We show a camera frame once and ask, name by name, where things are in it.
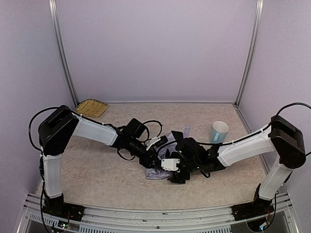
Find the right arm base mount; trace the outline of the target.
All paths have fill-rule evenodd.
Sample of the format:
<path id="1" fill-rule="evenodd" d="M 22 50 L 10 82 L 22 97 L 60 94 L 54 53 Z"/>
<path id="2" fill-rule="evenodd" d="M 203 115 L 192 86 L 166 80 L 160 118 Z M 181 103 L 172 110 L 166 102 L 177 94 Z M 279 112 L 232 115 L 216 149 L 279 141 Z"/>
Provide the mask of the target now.
<path id="1" fill-rule="evenodd" d="M 271 203 L 247 202 L 232 206 L 235 221 L 258 217 L 273 212 L 274 207 Z"/>

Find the lavender folding umbrella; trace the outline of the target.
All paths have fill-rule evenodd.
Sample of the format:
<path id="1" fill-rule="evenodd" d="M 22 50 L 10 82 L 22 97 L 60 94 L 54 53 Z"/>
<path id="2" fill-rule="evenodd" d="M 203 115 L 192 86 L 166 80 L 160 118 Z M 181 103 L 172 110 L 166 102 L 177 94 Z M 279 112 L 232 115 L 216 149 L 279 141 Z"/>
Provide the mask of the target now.
<path id="1" fill-rule="evenodd" d="M 186 125 L 183 131 L 183 135 L 184 138 L 188 137 L 190 134 L 190 125 Z M 170 132 L 169 134 L 165 135 L 167 136 L 168 142 L 173 142 L 174 138 L 172 136 L 172 133 Z M 176 147 L 177 143 L 171 143 L 169 145 L 166 145 L 164 148 L 162 148 L 159 152 L 158 152 L 158 156 L 160 159 L 167 159 L 170 158 L 173 152 L 176 152 L 175 147 Z M 166 171 L 163 169 L 155 169 L 155 168 L 147 168 L 145 171 L 146 174 L 146 179 L 147 180 L 163 180 L 163 179 L 167 179 L 172 175 L 171 171 Z"/>

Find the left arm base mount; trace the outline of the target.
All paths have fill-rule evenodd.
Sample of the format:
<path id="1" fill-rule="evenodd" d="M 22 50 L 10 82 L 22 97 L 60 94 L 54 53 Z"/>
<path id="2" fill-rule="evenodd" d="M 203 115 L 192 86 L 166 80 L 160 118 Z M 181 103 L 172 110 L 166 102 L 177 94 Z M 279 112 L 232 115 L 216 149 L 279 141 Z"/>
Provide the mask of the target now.
<path id="1" fill-rule="evenodd" d="M 85 207 L 82 205 L 67 202 L 45 204 L 42 208 L 43 213 L 79 222 L 82 220 L 84 210 Z"/>

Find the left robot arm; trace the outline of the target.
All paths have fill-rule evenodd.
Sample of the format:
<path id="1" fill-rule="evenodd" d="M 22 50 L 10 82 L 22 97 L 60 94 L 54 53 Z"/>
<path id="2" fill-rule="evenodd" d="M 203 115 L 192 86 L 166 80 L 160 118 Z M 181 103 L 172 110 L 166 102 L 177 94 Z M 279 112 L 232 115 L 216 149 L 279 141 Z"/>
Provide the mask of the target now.
<path id="1" fill-rule="evenodd" d="M 166 146 L 177 143 L 177 140 L 167 141 L 159 146 L 158 143 L 163 139 L 160 135 L 140 139 L 143 133 L 150 135 L 148 121 L 141 122 L 133 118 L 126 125 L 117 127 L 111 123 L 90 119 L 74 112 L 66 105 L 61 105 L 36 113 L 31 118 L 28 129 L 31 130 L 34 120 L 47 111 L 52 113 L 39 124 L 37 129 L 39 145 L 34 147 L 40 152 L 39 169 L 46 207 L 56 209 L 67 205 L 61 187 L 61 160 L 73 138 L 101 143 L 115 149 L 118 156 L 121 156 L 121 150 L 125 150 L 133 159 L 137 158 L 144 168 L 169 172 L 172 178 L 175 178 L 180 171 L 180 159 L 160 155 Z"/>

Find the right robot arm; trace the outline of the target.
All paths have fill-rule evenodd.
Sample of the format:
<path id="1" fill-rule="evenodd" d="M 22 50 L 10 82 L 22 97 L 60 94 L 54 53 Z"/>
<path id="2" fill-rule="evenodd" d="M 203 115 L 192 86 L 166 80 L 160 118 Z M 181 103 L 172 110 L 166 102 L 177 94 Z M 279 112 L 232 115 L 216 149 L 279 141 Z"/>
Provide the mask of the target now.
<path id="1" fill-rule="evenodd" d="M 208 178 L 212 172 L 269 152 L 276 152 L 277 157 L 265 180 L 258 185 L 254 198 L 271 201 L 291 173 L 305 164 L 308 156 L 302 132 L 281 117 L 280 112 L 259 130 L 235 141 L 214 144 L 209 149 L 193 138 L 182 139 L 170 158 L 161 160 L 161 167 L 173 173 L 172 183 L 184 183 L 195 171 Z"/>

